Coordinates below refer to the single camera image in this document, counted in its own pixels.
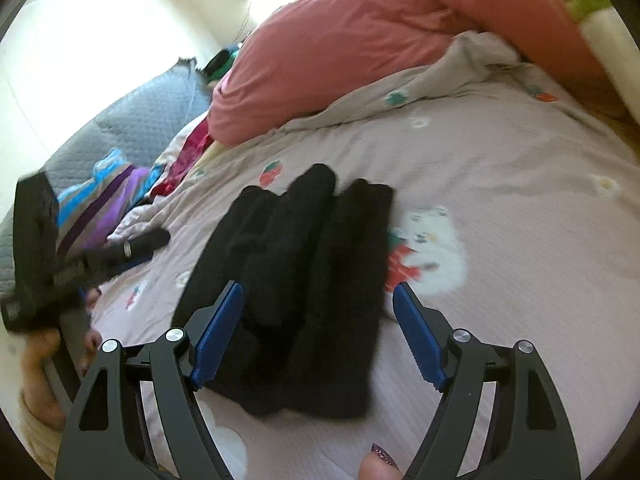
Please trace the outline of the right hand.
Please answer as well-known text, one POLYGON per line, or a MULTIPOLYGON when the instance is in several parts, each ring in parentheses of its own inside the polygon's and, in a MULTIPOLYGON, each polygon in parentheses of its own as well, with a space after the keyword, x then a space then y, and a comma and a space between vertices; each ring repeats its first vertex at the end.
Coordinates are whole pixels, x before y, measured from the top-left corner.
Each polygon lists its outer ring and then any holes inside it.
POLYGON ((358 480, 401 480, 404 475, 392 456, 376 443, 362 460, 358 470, 358 480))

